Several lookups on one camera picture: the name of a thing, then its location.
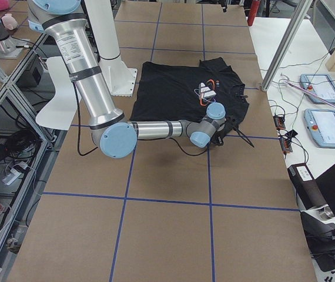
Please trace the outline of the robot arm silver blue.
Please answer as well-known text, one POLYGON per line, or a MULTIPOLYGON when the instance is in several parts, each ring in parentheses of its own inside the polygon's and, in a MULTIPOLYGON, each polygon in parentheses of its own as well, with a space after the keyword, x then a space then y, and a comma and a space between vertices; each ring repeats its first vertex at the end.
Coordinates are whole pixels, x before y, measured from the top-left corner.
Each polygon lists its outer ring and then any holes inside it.
POLYGON ((127 122, 112 95, 132 86, 136 69, 120 57, 113 12, 109 1, 28 1, 31 29, 54 38, 68 75, 90 115, 92 140, 112 158, 130 154, 138 140, 187 136, 205 147, 223 129, 225 108, 212 102, 199 123, 178 121, 127 122))

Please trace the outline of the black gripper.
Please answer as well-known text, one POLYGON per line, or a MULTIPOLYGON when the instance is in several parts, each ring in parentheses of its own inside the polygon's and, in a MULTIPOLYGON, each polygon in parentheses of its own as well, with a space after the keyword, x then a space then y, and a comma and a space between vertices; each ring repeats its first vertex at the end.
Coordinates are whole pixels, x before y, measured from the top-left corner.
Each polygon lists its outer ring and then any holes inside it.
POLYGON ((221 130, 216 131, 211 138, 211 144, 214 146, 223 146, 224 141, 223 139, 229 133, 229 127, 224 126, 221 130))

